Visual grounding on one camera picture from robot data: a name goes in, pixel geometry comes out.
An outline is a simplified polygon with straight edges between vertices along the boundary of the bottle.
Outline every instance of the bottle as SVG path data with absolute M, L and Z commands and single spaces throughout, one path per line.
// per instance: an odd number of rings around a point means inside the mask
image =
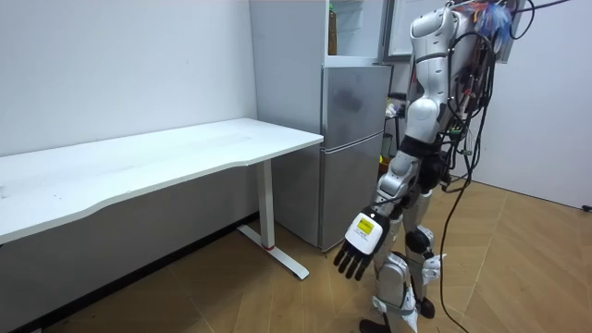
M 333 11 L 333 4 L 329 4 L 329 43 L 327 52 L 330 56 L 337 55 L 337 16 Z

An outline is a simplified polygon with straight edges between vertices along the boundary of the humanoid robot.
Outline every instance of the humanoid robot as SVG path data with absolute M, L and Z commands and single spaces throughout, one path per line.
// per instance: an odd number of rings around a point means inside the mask
M 334 261 L 346 278 L 359 280 L 374 259 L 377 295 L 373 304 L 385 324 L 363 320 L 363 333 L 397 333 L 406 325 L 416 330 L 418 313 L 427 318 L 435 315 L 426 297 L 426 284 L 439 277 L 440 256 L 434 255 L 434 236 L 421 221 L 432 190 L 442 181 L 450 182 L 449 161 L 441 152 L 443 133 L 452 133 L 450 124 L 455 117 L 466 118 L 467 112 L 471 117 L 470 112 L 479 108 L 478 98 L 471 100 L 470 91 L 485 84 L 483 73 L 495 63 L 490 58 L 495 57 L 491 41 L 483 41 L 474 32 L 473 15 L 453 10 L 451 5 L 412 24 L 414 75 L 405 136 L 388 173 L 378 181 L 373 202 L 353 220 Z M 468 99 L 453 111 L 450 91 L 456 85 L 467 92 Z M 390 250 L 401 224 L 405 255 Z

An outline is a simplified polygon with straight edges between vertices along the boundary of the desk leg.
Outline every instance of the desk leg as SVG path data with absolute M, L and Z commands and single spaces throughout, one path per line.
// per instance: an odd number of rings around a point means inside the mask
M 287 267 L 299 279 L 308 277 L 308 270 L 297 261 L 276 247 L 274 237 L 274 199 L 271 182 L 271 160 L 257 165 L 257 191 L 259 192 L 259 221 L 261 235 L 247 226 L 240 226 L 239 231 L 261 246 L 281 264 Z

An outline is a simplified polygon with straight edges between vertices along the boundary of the white table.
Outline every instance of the white table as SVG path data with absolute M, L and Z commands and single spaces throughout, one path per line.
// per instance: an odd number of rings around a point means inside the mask
M 0 244 L 151 191 L 256 164 L 262 235 L 246 226 L 239 230 L 306 278 L 308 270 L 274 246 L 270 159 L 322 140 L 240 118 L 0 157 Z

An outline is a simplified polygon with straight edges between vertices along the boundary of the parquet floor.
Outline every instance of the parquet floor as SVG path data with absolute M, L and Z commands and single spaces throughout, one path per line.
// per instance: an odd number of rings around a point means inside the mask
M 434 194 L 424 225 L 437 240 L 454 199 Z M 321 254 L 280 226 L 277 245 L 309 269 L 305 281 L 234 232 L 47 331 L 349 333 L 361 317 L 380 320 L 372 276 L 345 279 L 336 251 Z M 475 183 L 446 245 L 446 302 L 470 332 L 592 332 L 592 214 Z M 459 332 L 438 284 L 428 293 L 437 317 L 420 318 L 419 332 Z

